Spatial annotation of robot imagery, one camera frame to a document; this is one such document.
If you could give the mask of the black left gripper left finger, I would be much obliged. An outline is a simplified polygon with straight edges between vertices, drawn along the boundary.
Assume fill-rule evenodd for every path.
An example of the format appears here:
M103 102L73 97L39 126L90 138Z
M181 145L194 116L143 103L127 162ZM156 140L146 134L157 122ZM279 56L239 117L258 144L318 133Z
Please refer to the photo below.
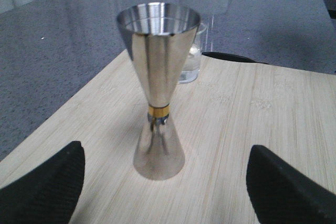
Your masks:
M1 189L1 223L69 223L84 177L85 152L72 141Z

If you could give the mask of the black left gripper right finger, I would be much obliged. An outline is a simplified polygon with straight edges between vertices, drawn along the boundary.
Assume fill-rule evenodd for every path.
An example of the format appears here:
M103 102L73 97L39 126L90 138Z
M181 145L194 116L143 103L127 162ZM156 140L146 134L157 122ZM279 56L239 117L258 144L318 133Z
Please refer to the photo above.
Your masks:
M268 148L251 148L247 192L260 223L335 223L335 194Z

